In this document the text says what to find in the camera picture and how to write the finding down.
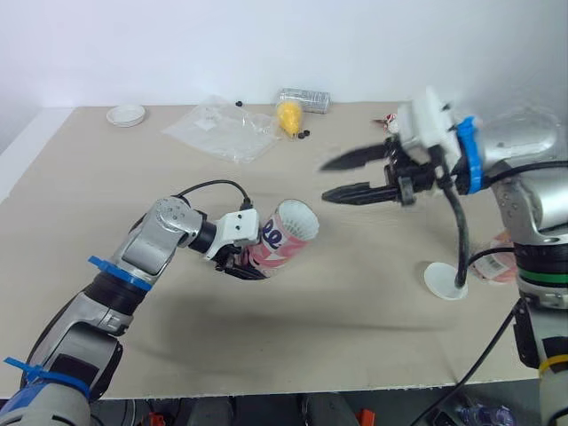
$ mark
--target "yellow ring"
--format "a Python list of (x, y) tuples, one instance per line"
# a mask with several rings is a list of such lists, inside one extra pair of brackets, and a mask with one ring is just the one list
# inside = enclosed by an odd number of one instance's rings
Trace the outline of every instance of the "yellow ring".
[(539, 367), (539, 374), (542, 375), (546, 370), (556, 364), (562, 364), (563, 362), (568, 362), (568, 355), (556, 355), (555, 357), (550, 357), (546, 361), (543, 361)]

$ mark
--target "yellow object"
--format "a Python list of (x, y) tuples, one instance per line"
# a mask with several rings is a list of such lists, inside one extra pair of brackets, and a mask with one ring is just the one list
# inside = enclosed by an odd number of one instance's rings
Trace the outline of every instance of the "yellow object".
[(276, 107), (276, 116), (280, 127), (293, 138), (302, 125), (302, 106), (294, 100), (285, 100)]
[(542, 361), (539, 367), (539, 373), (540, 375), (543, 375), (550, 367), (555, 366), (556, 364), (563, 364), (564, 362), (568, 362), (568, 355), (556, 355), (554, 357), (550, 357), (546, 361)]

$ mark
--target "green ring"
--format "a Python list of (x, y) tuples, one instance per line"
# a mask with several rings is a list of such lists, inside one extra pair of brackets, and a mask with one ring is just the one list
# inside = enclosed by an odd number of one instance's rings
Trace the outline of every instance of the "green ring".
[(528, 278), (529, 280), (552, 282), (555, 284), (568, 283), (568, 274), (566, 273), (529, 272), (521, 268), (518, 268), (518, 273), (521, 277)]

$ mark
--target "yellow toy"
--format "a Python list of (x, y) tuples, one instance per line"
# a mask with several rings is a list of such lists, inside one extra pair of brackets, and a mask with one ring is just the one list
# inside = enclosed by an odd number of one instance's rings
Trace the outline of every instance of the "yellow toy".
[(293, 138), (302, 125), (302, 106), (294, 100), (284, 100), (276, 106), (276, 116), (280, 127)]

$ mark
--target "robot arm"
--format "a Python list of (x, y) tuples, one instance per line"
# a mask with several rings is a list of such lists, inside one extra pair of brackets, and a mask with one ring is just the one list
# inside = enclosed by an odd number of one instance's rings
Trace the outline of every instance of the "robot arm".
[(403, 105), (398, 134), (322, 168), (347, 170), (386, 159), (387, 185), (340, 186), (322, 198), (409, 206), (416, 193), (438, 190), (442, 163), (452, 179), (445, 181), (446, 190), (454, 186), (468, 194), (491, 187), (515, 245), (522, 297), (515, 325), (519, 356), (540, 371), (543, 424), (568, 425), (568, 146), (544, 114), (513, 115), (476, 130), (472, 118), (453, 125), (448, 109), (433, 91)]
[(88, 402), (107, 390), (122, 357), (117, 337), (176, 249), (201, 252), (219, 271), (260, 279), (233, 264), (240, 247), (258, 241), (258, 229), (252, 208), (211, 223), (183, 197), (158, 200), (109, 261), (91, 257), (99, 274), (48, 324), (27, 363), (9, 359), (24, 374), (20, 391), (0, 411), (0, 425), (89, 424)]

